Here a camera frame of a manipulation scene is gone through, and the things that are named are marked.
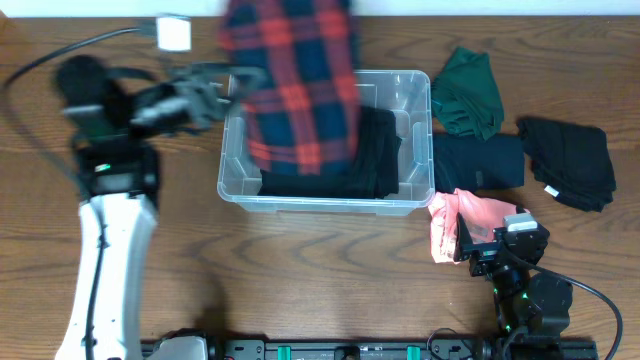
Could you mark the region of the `red plaid flannel shirt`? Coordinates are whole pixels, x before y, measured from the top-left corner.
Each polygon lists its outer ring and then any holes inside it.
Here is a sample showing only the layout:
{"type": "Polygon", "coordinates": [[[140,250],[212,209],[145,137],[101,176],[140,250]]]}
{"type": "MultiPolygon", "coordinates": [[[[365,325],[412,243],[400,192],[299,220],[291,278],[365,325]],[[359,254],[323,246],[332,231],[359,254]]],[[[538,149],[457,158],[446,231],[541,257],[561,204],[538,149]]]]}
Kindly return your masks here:
{"type": "Polygon", "coordinates": [[[254,164],[284,175],[346,172],[359,141],[356,27],[349,0],[233,0],[219,32],[266,80],[245,101],[254,164]]]}

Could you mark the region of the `dark navy shirt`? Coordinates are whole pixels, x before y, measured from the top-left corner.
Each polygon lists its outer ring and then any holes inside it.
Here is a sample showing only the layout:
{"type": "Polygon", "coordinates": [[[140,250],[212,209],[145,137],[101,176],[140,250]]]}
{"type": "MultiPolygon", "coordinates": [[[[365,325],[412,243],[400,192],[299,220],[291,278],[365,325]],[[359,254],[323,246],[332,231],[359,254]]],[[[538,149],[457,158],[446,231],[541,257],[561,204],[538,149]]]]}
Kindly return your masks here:
{"type": "Polygon", "coordinates": [[[437,192],[504,190],[524,185],[525,157],[517,136],[498,134],[482,141],[473,136],[437,133],[433,150],[437,192]]]}

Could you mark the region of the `black garment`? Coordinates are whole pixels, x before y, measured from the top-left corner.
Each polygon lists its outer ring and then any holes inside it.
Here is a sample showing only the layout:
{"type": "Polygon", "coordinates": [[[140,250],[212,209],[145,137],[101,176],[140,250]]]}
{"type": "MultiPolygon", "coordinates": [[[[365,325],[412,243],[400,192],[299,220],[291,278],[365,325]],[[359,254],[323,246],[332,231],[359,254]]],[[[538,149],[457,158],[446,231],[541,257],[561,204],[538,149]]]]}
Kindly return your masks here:
{"type": "Polygon", "coordinates": [[[555,201],[585,212],[600,212],[617,189],[606,133],[542,117],[517,121],[534,178],[555,201]]]}

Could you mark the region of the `black pants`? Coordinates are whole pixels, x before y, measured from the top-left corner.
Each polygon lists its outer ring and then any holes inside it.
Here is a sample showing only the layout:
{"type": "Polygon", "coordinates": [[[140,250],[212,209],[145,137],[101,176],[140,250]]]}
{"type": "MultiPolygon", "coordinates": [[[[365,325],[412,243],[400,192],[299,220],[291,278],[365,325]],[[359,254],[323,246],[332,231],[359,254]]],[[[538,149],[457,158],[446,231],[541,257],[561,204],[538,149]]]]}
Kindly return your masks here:
{"type": "Polygon", "coordinates": [[[357,154],[341,175],[279,175],[263,171],[260,196],[382,199],[399,192],[402,139],[389,110],[363,106],[357,154]]]}

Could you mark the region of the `dark green garment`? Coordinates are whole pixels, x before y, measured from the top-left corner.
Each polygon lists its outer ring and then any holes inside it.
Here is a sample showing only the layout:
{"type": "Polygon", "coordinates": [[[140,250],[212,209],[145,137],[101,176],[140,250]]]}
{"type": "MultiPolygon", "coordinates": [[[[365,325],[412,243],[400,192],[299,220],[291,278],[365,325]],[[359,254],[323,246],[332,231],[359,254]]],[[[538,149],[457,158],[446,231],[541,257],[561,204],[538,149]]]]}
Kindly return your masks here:
{"type": "Polygon", "coordinates": [[[504,107],[487,53],[457,47],[431,86],[433,115],[451,135],[487,141],[501,130],[504,107]]]}

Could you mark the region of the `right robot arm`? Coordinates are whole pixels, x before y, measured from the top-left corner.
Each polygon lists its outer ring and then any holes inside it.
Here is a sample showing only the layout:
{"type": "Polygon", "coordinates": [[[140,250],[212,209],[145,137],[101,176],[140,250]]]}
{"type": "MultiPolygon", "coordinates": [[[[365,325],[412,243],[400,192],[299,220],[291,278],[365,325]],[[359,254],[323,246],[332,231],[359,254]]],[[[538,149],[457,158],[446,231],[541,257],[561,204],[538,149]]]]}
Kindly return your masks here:
{"type": "Polygon", "coordinates": [[[548,245],[549,231],[527,212],[508,215],[487,242],[471,236],[457,216],[456,262],[467,261],[473,277],[493,284],[498,326],[505,335],[518,329],[534,337],[557,337],[570,324],[572,285],[536,272],[548,245]]]}

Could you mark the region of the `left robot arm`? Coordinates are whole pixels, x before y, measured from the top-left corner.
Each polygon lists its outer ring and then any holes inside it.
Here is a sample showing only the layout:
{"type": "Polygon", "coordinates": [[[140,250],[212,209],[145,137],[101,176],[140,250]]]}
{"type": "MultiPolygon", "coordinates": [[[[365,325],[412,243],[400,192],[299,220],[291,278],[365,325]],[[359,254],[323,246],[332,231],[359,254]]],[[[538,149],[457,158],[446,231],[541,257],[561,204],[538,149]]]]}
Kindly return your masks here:
{"type": "Polygon", "coordinates": [[[71,148],[84,198],[74,303],[57,358],[223,358],[199,331],[181,330],[151,346],[141,340],[144,270],[161,187],[160,155],[149,140],[209,130],[265,80],[260,67],[224,63],[174,67],[163,82],[88,55],[60,65],[55,83],[78,130],[71,148]]]}

